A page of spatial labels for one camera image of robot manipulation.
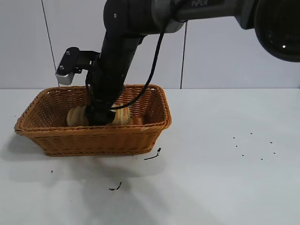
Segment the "white wall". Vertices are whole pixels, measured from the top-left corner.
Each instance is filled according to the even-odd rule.
[[[0,31],[0,88],[57,85],[41,0],[1,0]]]
[[[104,0],[44,1],[56,65],[69,47],[100,51],[105,35]],[[158,35],[148,36],[133,59],[126,83],[144,84],[149,76]],[[180,88],[184,30],[166,35],[152,83]],[[85,74],[75,75],[73,85],[84,85]]]
[[[299,88],[300,63],[279,60],[234,17],[188,22],[183,88]]]

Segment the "metal bracket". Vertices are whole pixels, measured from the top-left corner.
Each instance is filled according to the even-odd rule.
[[[77,47],[70,47],[65,51],[56,70],[56,77],[60,84],[70,85],[75,74],[81,74],[82,70],[96,71],[95,61],[99,52],[80,51]]]

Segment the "basket rim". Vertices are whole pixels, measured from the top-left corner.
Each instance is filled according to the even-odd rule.
[[[127,84],[125,85],[126,88],[134,88],[134,87],[143,87],[144,85],[142,84]],[[63,132],[64,135],[66,135],[66,132],[69,133],[69,135],[74,135],[73,133],[77,133],[78,135],[86,135],[81,134],[80,131],[83,132],[93,132],[93,133],[98,133],[98,131],[101,131],[101,133],[114,133],[114,130],[118,130],[119,132],[124,131],[124,133],[127,133],[129,129],[131,129],[132,132],[141,132],[143,131],[144,133],[153,133],[154,130],[163,130],[167,129],[172,122],[171,119],[171,114],[169,110],[169,106],[166,100],[165,92],[164,90],[154,84],[150,84],[148,89],[156,89],[159,92],[160,98],[163,102],[163,107],[165,108],[165,119],[162,122],[158,123],[149,123],[149,124],[144,124],[144,125],[109,125],[109,126],[79,126],[79,127],[35,127],[35,128],[26,128],[23,126],[23,121],[27,118],[28,113],[31,112],[32,107],[34,104],[40,100],[45,94],[47,94],[50,91],[59,91],[59,90],[85,90],[85,86],[67,86],[67,87],[52,87],[52,88],[47,88],[43,91],[41,91],[35,98],[34,100],[30,103],[30,105],[26,108],[26,110],[22,113],[20,118],[17,120],[17,123],[15,125],[15,131],[19,134],[34,134],[36,132],[39,132],[40,135],[38,136],[49,136],[51,135],[52,132],[55,132],[56,135],[59,135],[60,132]]]

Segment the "black cable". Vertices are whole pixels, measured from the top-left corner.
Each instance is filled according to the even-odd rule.
[[[165,23],[160,31],[160,34],[159,34],[159,38],[158,38],[158,41],[157,41],[157,45],[156,45],[156,50],[155,50],[155,54],[154,54],[154,59],[153,59],[153,63],[152,63],[152,68],[151,68],[151,72],[150,72],[150,75],[148,77],[148,80],[147,82],[145,83],[143,89],[141,90],[141,92],[130,102],[128,102],[127,104],[125,105],[122,105],[122,106],[117,106],[117,107],[112,107],[111,109],[123,109],[123,108],[126,108],[128,106],[131,106],[133,105],[147,90],[151,80],[152,80],[152,77],[154,75],[154,72],[155,72],[155,68],[156,68],[156,63],[158,61],[158,54],[159,54],[159,50],[160,50],[160,46],[161,46],[161,43],[163,41],[163,38],[164,38],[164,35],[165,35],[165,30],[170,22],[171,19],[174,18],[175,14],[178,12],[179,9],[181,9],[181,7],[183,7],[187,1],[189,0],[180,0],[175,6],[174,8],[172,9],[171,11],[171,14],[167,17],[167,19],[165,20]]]

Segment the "black debris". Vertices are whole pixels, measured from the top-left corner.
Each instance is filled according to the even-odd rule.
[[[150,157],[150,158],[144,158],[144,160],[156,158],[157,156],[159,156],[160,151],[161,151],[161,148],[159,148],[159,149],[157,150],[156,156],[153,156],[153,157]]]
[[[119,188],[121,187],[122,185],[122,182],[120,182],[119,186],[117,188],[110,188],[109,190],[110,191],[115,191],[115,190],[119,190]]]

